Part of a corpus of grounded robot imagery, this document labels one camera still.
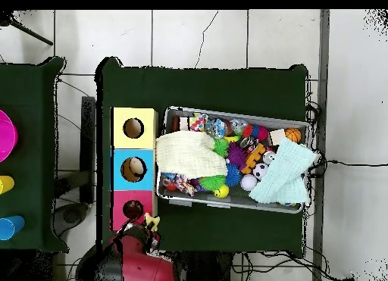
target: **orange toy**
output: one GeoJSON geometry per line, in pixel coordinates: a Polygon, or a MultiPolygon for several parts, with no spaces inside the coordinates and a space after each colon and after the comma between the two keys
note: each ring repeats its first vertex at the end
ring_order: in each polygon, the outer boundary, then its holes
{"type": "Polygon", "coordinates": [[[298,129],[287,129],[285,131],[286,138],[291,139],[295,143],[299,143],[302,138],[302,134],[298,129]]]}
{"type": "Polygon", "coordinates": [[[259,143],[252,153],[246,159],[246,167],[241,172],[244,174],[250,174],[252,169],[256,166],[257,161],[260,160],[261,155],[265,153],[265,147],[259,143]]]}

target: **dark green tablecloth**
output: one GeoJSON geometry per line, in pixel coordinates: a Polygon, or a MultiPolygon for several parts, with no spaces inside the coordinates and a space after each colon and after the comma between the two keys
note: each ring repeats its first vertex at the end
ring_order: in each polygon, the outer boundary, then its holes
{"type": "Polygon", "coordinates": [[[0,109],[17,127],[19,139],[0,163],[0,175],[14,178],[15,187],[0,195],[0,217],[19,214],[25,227],[0,248],[66,251],[52,232],[55,172],[55,77],[62,58],[41,65],[0,64],[0,109]]]}
{"type": "MultiPolygon", "coordinates": [[[[290,70],[174,70],[121,67],[116,58],[99,65],[95,80],[103,108],[103,181],[109,186],[111,107],[154,108],[161,125],[168,106],[184,106],[287,120],[305,120],[305,77],[290,70]]],[[[103,238],[109,231],[109,191],[104,187],[103,238]]],[[[283,214],[240,208],[191,208],[158,200],[161,249],[171,251],[290,250],[302,255],[302,212],[283,214]]]]}

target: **stacked shape sorter boxes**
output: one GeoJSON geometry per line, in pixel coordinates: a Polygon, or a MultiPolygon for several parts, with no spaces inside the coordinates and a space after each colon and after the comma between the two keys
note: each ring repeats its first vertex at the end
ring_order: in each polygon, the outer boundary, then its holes
{"type": "Polygon", "coordinates": [[[128,220],[124,215],[124,205],[133,200],[143,206],[143,214],[137,220],[142,222],[144,214],[157,214],[157,199],[155,196],[155,138],[158,129],[158,113],[152,108],[113,108],[111,111],[113,129],[113,203],[111,201],[111,226],[118,231],[128,220]],[[135,119],[142,124],[142,134],[131,139],[124,133],[124,124],[129,119],[135,119]],[[138,182],[129,182],[121,175],[121,166],[126,159],[138,158],[146,170],[138,182]]]}

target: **pink bowl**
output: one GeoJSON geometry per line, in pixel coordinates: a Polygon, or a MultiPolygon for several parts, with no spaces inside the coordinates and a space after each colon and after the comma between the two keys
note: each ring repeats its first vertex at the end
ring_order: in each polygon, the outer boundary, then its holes
{"type": "Polygon", "coordinates": [[[3,162],[14,149],[17,131],[4,111],[0,111],[0,162],[3,162]]]}

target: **white ball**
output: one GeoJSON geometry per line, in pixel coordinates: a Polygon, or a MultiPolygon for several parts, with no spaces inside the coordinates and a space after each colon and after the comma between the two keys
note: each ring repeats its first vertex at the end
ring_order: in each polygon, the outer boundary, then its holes
{"type": "Polygon", "coordinates": [[[244,191],[252,191],[256,184],[258,183],[258,179],[256,179],[253,175],[247,174],[245,175],[242,179],[241,182],[239,183],[241,185],[241,188],[244,191]]]}

